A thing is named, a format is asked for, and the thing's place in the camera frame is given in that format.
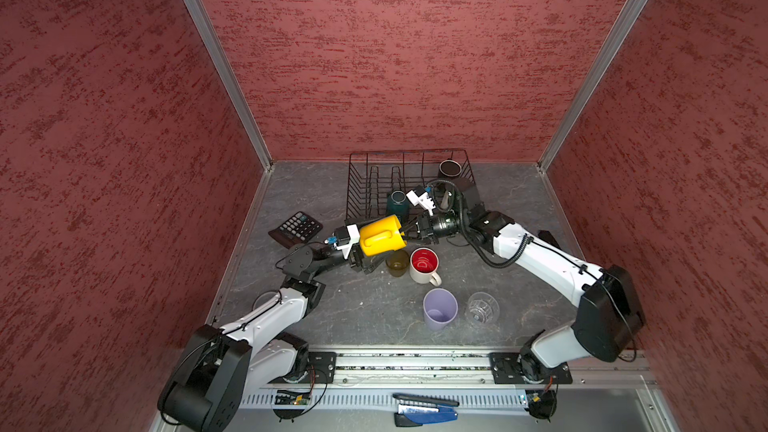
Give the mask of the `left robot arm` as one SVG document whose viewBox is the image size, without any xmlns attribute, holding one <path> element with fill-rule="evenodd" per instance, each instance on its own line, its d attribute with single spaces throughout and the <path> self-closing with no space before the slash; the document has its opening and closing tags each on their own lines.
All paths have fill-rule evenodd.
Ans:
<svg viewBox="0 0 768 432">
<path fill-rule="evenodd" d="M 285 330 L 320 302 L 317 278 L 350 265 L 370 264 L 358 244 L 294 247 L 277 267 L 281 287 L 259 297 L 260 305 L 222 327 L 203 325 L 187 342 L 157 401 L 161 419 L 191 431 L 222 431 L 234 417 L 248 384 L 278 377 L 300 378 L 308 367 L 308 345 Z"/>
</svg>

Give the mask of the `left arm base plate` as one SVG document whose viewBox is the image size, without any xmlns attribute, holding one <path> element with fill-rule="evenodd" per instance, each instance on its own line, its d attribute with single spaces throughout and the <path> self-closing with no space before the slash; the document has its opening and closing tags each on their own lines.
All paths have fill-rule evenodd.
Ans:
<svg viewBox="0 0 768 432">
<path fill-rule="evenodd" d="M 336 352 L 299 352 L 289 373 L 282 380 L 289 384 L 331 383 L 337 358 Z"/>
</svg>

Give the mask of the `tall white faceted mug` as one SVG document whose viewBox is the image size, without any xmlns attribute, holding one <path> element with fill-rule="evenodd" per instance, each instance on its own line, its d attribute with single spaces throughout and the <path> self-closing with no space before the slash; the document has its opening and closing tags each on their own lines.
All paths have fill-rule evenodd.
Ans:
<svg viewBox="0 0 768 432">
<path fill-rule="evenodd" d="M 451 210 L 454 207 L 456 201 L 456 192 L 454 190 L 446 190 L 443 194 L 440 208 L 442 210 Z"/>
</svg>

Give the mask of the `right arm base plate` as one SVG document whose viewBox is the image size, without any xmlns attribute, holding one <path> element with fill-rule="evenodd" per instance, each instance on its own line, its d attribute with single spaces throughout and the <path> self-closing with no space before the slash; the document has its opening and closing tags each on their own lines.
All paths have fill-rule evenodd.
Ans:
<svg viewBox="0 0 768 432">
<path fill-rule="evenodd" d="M 489 367 L 497 385 L 570 385 L 570 368 L 563 363 L 554 368 L 545 367 L 532 353 L 491 352 Z"/>
</svg>

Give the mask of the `black mug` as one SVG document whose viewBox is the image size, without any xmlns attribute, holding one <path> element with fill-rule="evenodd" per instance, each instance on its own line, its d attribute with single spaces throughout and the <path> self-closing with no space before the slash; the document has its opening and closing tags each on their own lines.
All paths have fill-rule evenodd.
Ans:
<svg viewBox="0 0 768 432">
<path fill-rule="evenodd" d="M 452 159 L 443 160 L 438 166 L 438 178 L 454 182 L 461 176 L 462 165 Z"/>
</svg>

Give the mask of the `white cup teal outside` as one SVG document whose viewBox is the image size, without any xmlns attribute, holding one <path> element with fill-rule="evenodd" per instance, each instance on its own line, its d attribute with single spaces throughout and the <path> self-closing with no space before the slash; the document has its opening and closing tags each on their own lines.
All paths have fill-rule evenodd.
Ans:
<svg viewBox="0 0 768 432">
<path fill-rule="evenodd" d="M 402 190 L 393 191 L 387 198 L 386 215 L 395 215 L 401 222 L 407 221 L 411 204 Z"/>
</svg>

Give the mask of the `yellow mug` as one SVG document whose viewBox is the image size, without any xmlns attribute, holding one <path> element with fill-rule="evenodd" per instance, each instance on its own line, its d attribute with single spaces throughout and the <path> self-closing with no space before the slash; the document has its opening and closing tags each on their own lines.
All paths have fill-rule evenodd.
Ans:
<svg viewBox="0 0 768 432">
<path fill-rule="evenodd" d="M 359 233 L 359 245 L 367 257 L 401 250 L 407 246 L 401 232 L 401 222 L 396 215 L 390 215 L 366 225 L 359 230 Z"/>
</svg>

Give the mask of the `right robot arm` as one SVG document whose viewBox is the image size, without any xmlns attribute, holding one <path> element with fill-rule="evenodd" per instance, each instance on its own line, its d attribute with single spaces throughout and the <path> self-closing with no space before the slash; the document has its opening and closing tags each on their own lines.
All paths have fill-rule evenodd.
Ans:
<svg viewBox="0 0 768 432">
<path fill-rule="evenodd" d="M 460 235 L 487 266 L 518 266 L 575 307 L 573 320 L 535 334 L 520 349 L 516 369 L 526 382 L 542 383 L 571 360 L 612 363 L 626 348 L 637 347 L 645 317 L 625 269 L 579 259 L 511 217 L 486 209 L 474 186 L 462 189 L 456 181 L 436 179 L 405 197 L 422 210 L 411 223 L 417 238 Z"/>
</svg>

